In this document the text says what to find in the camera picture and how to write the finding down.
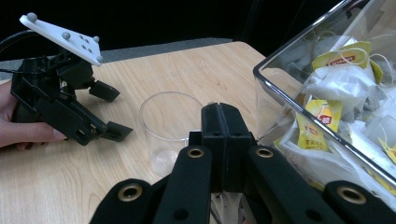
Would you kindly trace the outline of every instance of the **white tea bag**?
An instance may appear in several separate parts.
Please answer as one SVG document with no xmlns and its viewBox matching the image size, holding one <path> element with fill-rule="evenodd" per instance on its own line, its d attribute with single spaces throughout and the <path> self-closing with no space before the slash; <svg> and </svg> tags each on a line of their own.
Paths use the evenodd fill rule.
<svg viewBox="0 0 396 224">
<path fill-rule="evenodd" d="M 396 175 L 396 164 L 389 159 L 386 152 L 381 147 L 377 146 L 363 134 L 365 123 L 356 120 L 353 123 L 349 123 L 348 126 L 352 146 L 357 148 L 368 159 L 381 166 L 390 174 Z"/>
<path fill-rule="evenodd" d="M 395 133 L 396 119 L 390 115 L 386 115 L 384 118 L 374 119 L 363 132 L 369 140 L 379 147 L 382 147 L 379 139 L 382 139 L 391 147 L 396 145 Z"/>
<path fill-rule="evenodd" d="M 335 180 L 347 179 L 362 185 L 352 165 L 337 151 L 301 149 L 297 146 L 298 127 L 296 122 L 280 140 L 279 145 L 290 164 L 305 178 L 326 185 Z"/>
<path fill-rule="evenodd" d="M 352 122 L 356 111 L 362 112 L 375 86 L 371 66 L 362 69 L 354 64 L 342 64 L 318 68 L 305 82 L 302 92 L 318 99 L 341 101 L 342 119 Z"/>
</svg>

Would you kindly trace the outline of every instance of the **black cable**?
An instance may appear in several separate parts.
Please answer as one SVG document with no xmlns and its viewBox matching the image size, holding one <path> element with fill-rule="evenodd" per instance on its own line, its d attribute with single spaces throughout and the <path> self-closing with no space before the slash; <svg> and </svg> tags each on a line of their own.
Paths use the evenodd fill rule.
<svg viewBox="0 0 396 224">
<path fill-rule="evenodd" d="M 14 35 L 11 35 L 9 37 L 6 37 L 2 41 L 0 41 L 0 53 L 3 50 L 5 50 L 6 48 L 8 48 L 9 46 L 13 45 L 14 43 L 16 43 L 24 38 L 35 36 L 35 35 L 39 35 L 39 34 L 33 30 L 25 30 L 25 31 L 18 32 Z"/>
<path fill-rule="evenodd" d="M 14 73 L 14 72 L 16 72 L 16 71 L 15 71 L 15 70 L 9 70 L 9 69 L 0 68 L 0 72 L 4 72 L 4 73 Z"/>
</svg>

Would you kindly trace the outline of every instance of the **yellow tea bag tag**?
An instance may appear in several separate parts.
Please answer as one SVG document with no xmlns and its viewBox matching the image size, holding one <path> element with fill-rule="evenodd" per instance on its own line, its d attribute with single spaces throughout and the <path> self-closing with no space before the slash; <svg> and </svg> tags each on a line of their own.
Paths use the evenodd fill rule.
<svg viewBox="0 0 396 224">
<path fill-rule="evenodd" d="M 337 65 L 343 63 L 353 63 L 366 68 L 368 65 L 371 50 L 370 42 L 359 41 L 351 45 L 344 46 L 337 51 L 331 51 L 318 56 L 311 65 L 315 71 L 317 68 Z"/>
<path fill-rule="evenodd" d="M 366 170 L 366 171 L 376 182 L 382 185 L 382 187 L 384 187 L 387 191 L 389 191 L 393 196 L 396 196 L 396 189 L 390 184 L 388 184 L 382 176 L 376 175 L 374 172 L 370 170 Z"/>
<path fill-rule="evenodd" d="M 393 163 L 396 164 L 396 145 L 393 147 L 389 147 L 388 144 L 379 138 L 379 142 L 381 143 L 381 146 L 385 149 L 385 152 L 389 156 L 389 158 L 393 161 Z"/>
<path fill-rule="evenodd" d="M 370 65 L 372 66 L 375 83 L 379 84 L 384 76 L 384 72 L 382 71 L 381 67 L 375 63 L 373 60 L 370 60 Z"/>
<path fill-rule="evenodd" d="M 306 110 L 322 123 L 337 132 L 341 118 L 342 104 L 339 101 L 311 100 Z M 297 115 L 300 135 L 298 146 L 302 149 L 316 149 L 329 151 L 324 140 L 323 132 L 300 114 Z"/>
<path fill-rule="evenodd" d="M 318 181 L 316 181 L 316 180 L 314 180 L 314 179 L 308 177 L 308 178 L 306 179 L 306 182 L 308 182 L 308 184 L 309 184 L 311 187 L 313 187 L 313 188 L 315 188 L 315 189 L 318 189 L 318 190 L 321 191 L 321 192 L 324 191 L 324 186 L 323 186 L 322 184 L 320 184 Z"/>
</svg>

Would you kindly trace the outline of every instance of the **human hand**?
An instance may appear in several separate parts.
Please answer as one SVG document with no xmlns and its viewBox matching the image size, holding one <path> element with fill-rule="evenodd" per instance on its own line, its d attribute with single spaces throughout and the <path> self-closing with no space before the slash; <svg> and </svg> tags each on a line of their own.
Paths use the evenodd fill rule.
<svg viewBox="0 0 396 224">
<path fill-rule="evenodd" d="M 11 122 L 18 100 L 10 91 L 11 81 L 0 85 L 0 147 L 16 144 L 18 149 L 26 149 L 30 143 L 41 144 L 66 138 L 45 122 Z"/>
</svg>

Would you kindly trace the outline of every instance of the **fingernail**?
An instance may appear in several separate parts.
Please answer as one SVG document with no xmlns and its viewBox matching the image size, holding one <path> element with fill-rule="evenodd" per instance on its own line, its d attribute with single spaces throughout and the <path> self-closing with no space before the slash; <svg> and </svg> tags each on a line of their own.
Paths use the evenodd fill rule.
<svg viewBox="0 0 396 224">
<path fill-rule="evenodd" d="M 64 136 L 64 134 L 62 134 L 61 132 L 59 132 L 56 129 L 53 130 L 53 136 L 55 137 L 55 139 L 59 139 L 59 140 L 66 138 L 66 136 Z"/>
<path fill-rule="evenodd" d="M 25 150 L 26 147 L 27 147 L 27 145 L 28 145 L 28 143 L 26 143 L 26 142 L 21 142 L 21 143 L 17 143 L 16 145 L 17 145 L 17 149 L 19 149 L 19 150 Z"/>
</svg>

